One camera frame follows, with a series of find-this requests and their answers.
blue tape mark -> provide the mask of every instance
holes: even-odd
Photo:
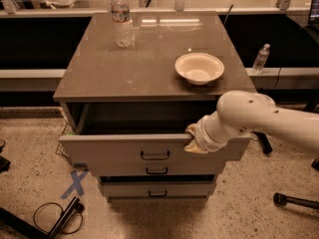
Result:
[[[61,196],[62,199],[67,199],[68,196],[72,193],[72,191],[74,189],[77,190],[79,196],[83,196],[84,195],[84,190],[83,187],[81,185],[81,180],[84,179],[84,177],[88,174],[89,169],[85,169],[80,176],[78,176],[77,171],[73,170],[71,172],[71,176],[73,179],[73,184],[67,189],[67,191]]]

plastic bottle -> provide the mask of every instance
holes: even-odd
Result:
[[[133,40],[129,1],[112,0],[111,10],[116,43],[121,48],[127,48]]]
[[[255,59],[255,62],[253,63],[252,66],[252,72],[254,74],[261,74],[263,67],[265,66],[267,59],[269,57],[270,54],[270,45],[269,44],[265,44],[258,52],[258,55]]]

bowl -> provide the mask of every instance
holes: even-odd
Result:
[[[189,53],[175,63],[179,75],[194,85],[205,85],[222,76],[224,67],[220,60],[206,53]]]

cabinet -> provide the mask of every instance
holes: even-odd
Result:
[[[215,111],[220,95],[254,91],[215,13],[133,13],[135,44],[114,43],[111,15],[96,14],[57,92],[75,135],[61,136],[73,163],[85,163],[108,200],[212,194],[228,160],[240,160],[249,137],[207,155],[183,150],[185,128]],[[188,52],[218,57],[225,73],[195,87],[174,70]]]

